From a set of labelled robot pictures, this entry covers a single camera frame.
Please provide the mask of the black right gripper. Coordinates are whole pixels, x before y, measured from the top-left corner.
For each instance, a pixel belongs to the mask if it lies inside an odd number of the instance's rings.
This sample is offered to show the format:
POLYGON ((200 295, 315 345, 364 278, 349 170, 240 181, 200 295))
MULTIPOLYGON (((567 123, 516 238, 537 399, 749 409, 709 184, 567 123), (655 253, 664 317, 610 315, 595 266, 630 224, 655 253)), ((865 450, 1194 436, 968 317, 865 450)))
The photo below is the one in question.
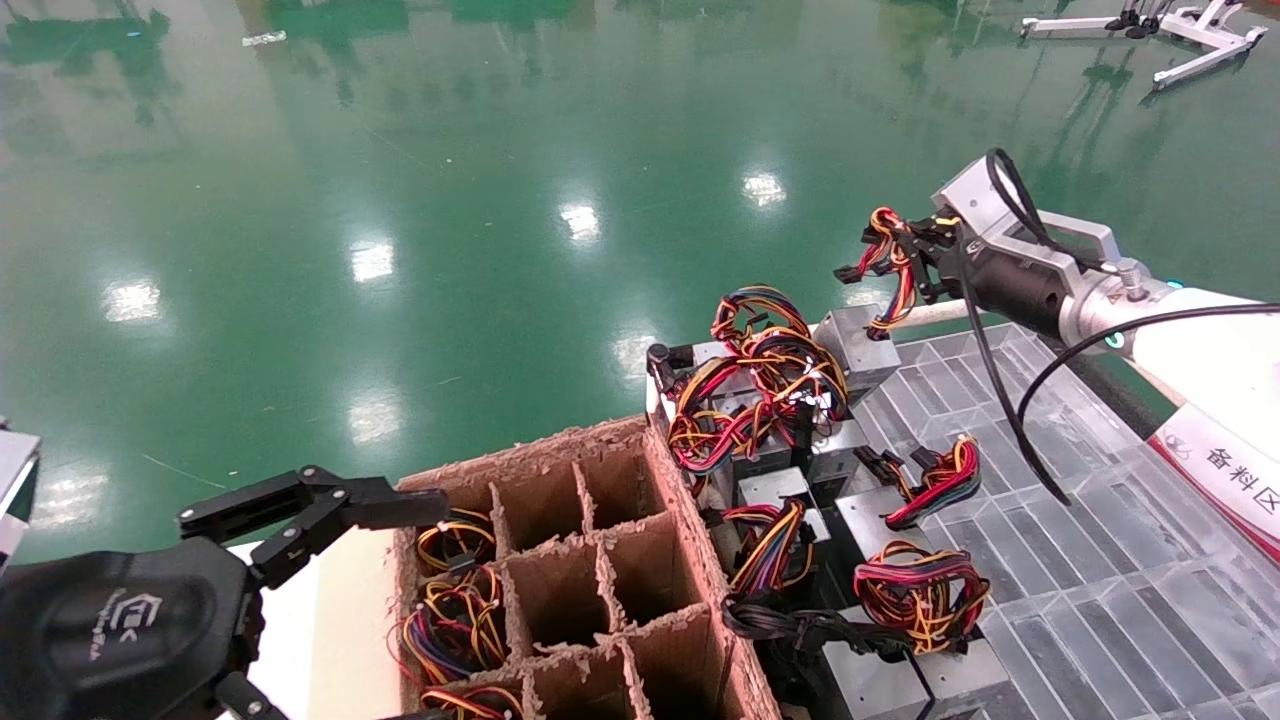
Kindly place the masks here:
POLYGON ((1059 340, 1059 316, 1066 297, 1060 274, 1051 266, 996 249, 970 255, 965 247, 977 237, 960 231, 961 225, 963 219, 954 213, 934 213, 902 224, 900 243, 905 249, 957 249, 943 255, 915 256, 918 299, 924 304, 941 299, 964 300, 961 275, 965 269, 980 309, 1059 340))

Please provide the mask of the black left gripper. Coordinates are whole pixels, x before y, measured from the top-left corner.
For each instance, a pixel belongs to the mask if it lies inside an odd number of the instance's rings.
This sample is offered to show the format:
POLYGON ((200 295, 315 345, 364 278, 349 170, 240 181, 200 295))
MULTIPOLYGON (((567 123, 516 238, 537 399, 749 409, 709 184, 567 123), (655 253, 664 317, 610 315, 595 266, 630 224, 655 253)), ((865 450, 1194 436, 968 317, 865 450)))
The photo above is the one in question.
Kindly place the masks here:
POLYGON ((284 585, 353 528, 433 527, 449 512, 442 489, 402 493, 384 477, 310 465, 182 510, 184 541, 168 550, 6 570, 3 716, 287 720, 247 678, 265 624, 260 588, 284 585), (279 529, 250 568, 220 546, 269 527, 279 529))

